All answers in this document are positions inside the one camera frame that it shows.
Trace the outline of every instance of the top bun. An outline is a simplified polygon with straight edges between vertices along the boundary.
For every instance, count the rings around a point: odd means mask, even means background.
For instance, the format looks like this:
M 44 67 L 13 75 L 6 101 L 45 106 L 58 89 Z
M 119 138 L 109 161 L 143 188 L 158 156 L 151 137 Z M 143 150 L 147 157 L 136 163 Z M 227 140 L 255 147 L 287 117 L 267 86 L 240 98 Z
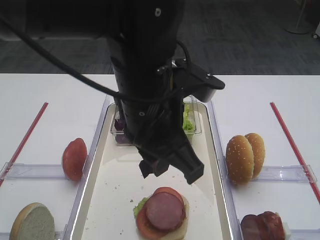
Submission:
M 265 143 L 263 138 L 257 133 L 249 133 L 245 135 L 245 137 L 246 139 L 248 139 L 249 143 L 251 144 L 252 151 L 253 151 L 254 168 L 253 168 L 252 179 L 254 179 L 261 172 L 262 166 L 264 165 L 264 162 L 265 162 L 265 157 L 266 157 Z
M 231 138 L 226 146 L 226 165 L 229 179 L 234 184 L 247 184 L 254 174 L 254 153 L 245 136 Z

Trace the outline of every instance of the white tray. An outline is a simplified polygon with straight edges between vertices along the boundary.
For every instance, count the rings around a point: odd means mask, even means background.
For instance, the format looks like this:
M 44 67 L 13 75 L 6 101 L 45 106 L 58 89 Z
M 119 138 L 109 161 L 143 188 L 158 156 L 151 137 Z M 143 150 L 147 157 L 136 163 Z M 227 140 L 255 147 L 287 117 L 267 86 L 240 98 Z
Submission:
M 140 239 L 133 208 L 161 186 L 176 189 L 190 203 L 186 240 L 199 239 L 200 233 L 202 240 L 232 239 L 207 108 L 198 103 L 198 111 L 203 131 L 194 136 L 193 148 L 204 163 L 204 175 L 188 185 L 173 167 L 160 177 L 144 179 L 137 150 L 115 145 L 110 134 L 115 105 L 109 106 L 73 226 L 73 240 Z

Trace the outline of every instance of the bottom bun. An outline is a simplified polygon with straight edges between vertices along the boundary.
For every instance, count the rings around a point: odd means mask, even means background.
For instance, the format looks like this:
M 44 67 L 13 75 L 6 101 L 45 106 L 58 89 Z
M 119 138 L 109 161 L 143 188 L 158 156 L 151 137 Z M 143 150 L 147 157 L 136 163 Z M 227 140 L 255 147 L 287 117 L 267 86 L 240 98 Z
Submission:
M 55 221 L 48 208 L 38 202 L 20 211 L 10 232 L 9 240 L 54 240 Z
M 183 199 L 184 208 L 185 208 L 185 219 L 183 220 L 181 227 L 179 227 L 178 229 L 176 229 L 174 231 L 169 232 L 168 234 L 166 234 L 163 237 L 160 237 L 158 240 L 183 240 L 183 239 L 185 239 L 187 229 L 188 229 L 190 207 L 189 207 L 188 200 L 183 195 L 181 195 L 181 197 Z M 149 240 L 149 239 L 146 239 L 145 237 L 142 237 L 141 235 L 140 235 L 140 239 L 141 240 Z

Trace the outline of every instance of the tomato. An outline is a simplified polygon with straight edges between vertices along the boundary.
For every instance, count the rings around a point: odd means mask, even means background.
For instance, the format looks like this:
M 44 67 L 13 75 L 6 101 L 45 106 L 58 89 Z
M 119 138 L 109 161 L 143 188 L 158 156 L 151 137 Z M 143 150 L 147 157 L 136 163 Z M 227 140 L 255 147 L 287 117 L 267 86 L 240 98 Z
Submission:
M 65 175 L 72 181 L 80 181 L 87 159 L 87 147 L 82 138 L 70 142 L 63 152 L 62 168 Z

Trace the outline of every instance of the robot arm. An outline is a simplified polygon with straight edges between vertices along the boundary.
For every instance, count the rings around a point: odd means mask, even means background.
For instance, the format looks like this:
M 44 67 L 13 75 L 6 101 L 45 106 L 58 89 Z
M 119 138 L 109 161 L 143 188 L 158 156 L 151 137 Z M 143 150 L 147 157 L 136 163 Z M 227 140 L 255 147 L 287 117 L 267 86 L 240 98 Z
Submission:
M 177 59 L 172 64 L 184 4 L 185 0 L 2 0 L 0 19 L 33 39 L 106 38 L 119 92 L 127 96 L 159 99 L 185 89 L 157 103 L 118 98 L 115 102 L 125 120 L 124 133 L 143 158 L 143 176 L 159 176 L 172 165 L 192 184 L 203 175 L 204 165 L 182 128 L 183 98 L 192 94 L 208 102 L 225 85 L 192 62 Z M 17 39 L 1 21 L 0 39 Z

